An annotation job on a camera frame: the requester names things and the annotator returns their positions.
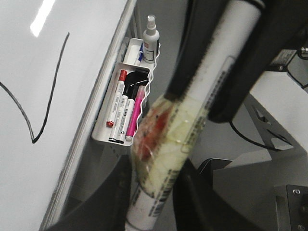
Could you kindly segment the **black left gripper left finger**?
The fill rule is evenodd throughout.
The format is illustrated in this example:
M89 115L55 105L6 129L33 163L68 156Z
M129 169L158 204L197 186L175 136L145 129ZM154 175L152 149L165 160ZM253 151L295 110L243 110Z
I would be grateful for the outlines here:
M227 0L188 1L180 51L166 99L176 100L184 94L228 3Z

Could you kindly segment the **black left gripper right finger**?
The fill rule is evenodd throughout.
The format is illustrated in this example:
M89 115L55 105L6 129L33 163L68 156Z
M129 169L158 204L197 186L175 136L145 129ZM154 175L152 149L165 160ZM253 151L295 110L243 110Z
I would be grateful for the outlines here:
M260 20L215 98L208 119L229 122L266 67L283 49L308 39L307 0L269 0Z

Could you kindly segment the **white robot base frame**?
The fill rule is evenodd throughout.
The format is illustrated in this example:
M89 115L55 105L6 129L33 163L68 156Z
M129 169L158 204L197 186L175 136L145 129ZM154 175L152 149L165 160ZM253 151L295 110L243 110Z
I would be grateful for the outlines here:
M308 94L286 71L265 71L245 100L266 150L240 155L214 171L222 191L308 185Z

